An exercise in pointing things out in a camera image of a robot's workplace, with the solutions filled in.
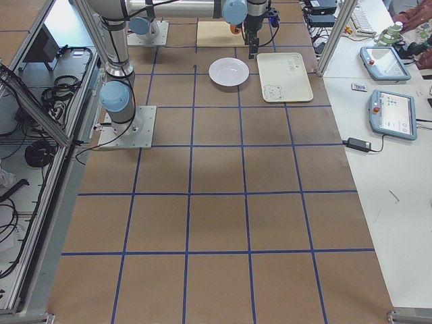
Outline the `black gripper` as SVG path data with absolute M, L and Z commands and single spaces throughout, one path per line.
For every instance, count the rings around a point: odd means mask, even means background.
M 259 49 L 259 38 L 257 38 L 258 31 L 263 25 L 263 15 L 253 16 L 247 14 L 244 20 L 244 34 L 248 41 L 248 58 L 253 59 L 258 53 Z

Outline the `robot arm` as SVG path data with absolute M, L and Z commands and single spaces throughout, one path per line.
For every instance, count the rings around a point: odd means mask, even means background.
M 261 43 L 259 30 L 267 20 L 279 30 L 279 12 L 270 1 L 125 1 L 125 18 L 147 16 L 155 18 L 212 18 L 222 19 L 238 27 L 248 47 L 248 57 L 253 59 L 259 48 L 273 42 L 273 37 Z
M 134 68 L 130 64 L 127 42 L 128 10 L 125 1 L 88 1 L 99 14 L 107 54 L 106 85 L 100 99 L 111 121 L 118 125 L 132 122 L 135 115 L 133 95 Z

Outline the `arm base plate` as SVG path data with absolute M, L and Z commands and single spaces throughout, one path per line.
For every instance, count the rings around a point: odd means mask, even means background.
M 158 47 L 167 44 L 169 22 L 154 20 L 146 34 L 129 33 L 127 40 L 129 47 Z
M 102 126 L 98 145 L 100 149 L 150 149 L 153 143 L 153 134 L 157 107 L 155 105 L 139 105 L 136 107 L 132 122 L 116 124 L 111 121 L 108 113 Z

